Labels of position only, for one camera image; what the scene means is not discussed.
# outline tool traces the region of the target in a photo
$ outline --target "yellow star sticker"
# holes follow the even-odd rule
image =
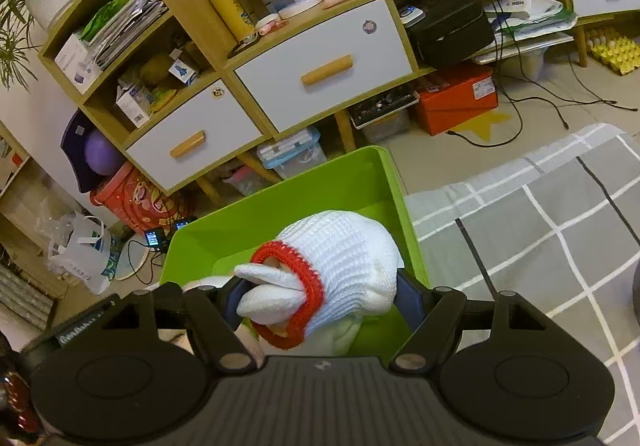
[[[501,112],[495,112],[489,110],[484,114],[475,116],[473,119],[469,119],[458,126],[454,127],[455,132],[470,131],[476,134],[484,142],[491,142],[491,125],[498,124],[499,122],[508,121],[511,116],[503,114]]]

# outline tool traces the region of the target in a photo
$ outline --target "green plastic bag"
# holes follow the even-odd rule
[[[94,36],[100,32],[108,21],[113,18],[119,10],[127,5],[129,0],[112,0],[108,4],[105,4],[100,10],[94,14],[91,21],[84,27],[82,36],[80,39],[85,42],[90,42],[94,39]]]

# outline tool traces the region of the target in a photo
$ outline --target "wooden drawer handle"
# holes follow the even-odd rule
[[[207,134],[204,133],[204,130],[201,130],[197,134],[193,134],[189,139],[176,146],[169,152],[169,155],[171,155],[171,157],[173,157],[174,159],[178,159],[185,153],[189,153],[194,148],[199,147],[206,140]]]
[[[343,56],[337,60],[331,61],[322,67],[318,67],[316,70],[306,73],[300,78],[302,83],[307,87],[315,85],[316,83],[335,76],[338,72],[345,71],[353,67],[353,57],[351,55]]]

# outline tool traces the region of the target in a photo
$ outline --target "purple balloon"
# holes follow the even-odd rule
[[[118,149],[97,129],[87,137],[84,159],[89,168],[104,176],[116,173],[126,161]]]

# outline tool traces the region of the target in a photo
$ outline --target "orange box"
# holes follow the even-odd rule
[[[415,80],[423,129],[435,136],[498,106],[492,74],[487,65],[464,62]]]

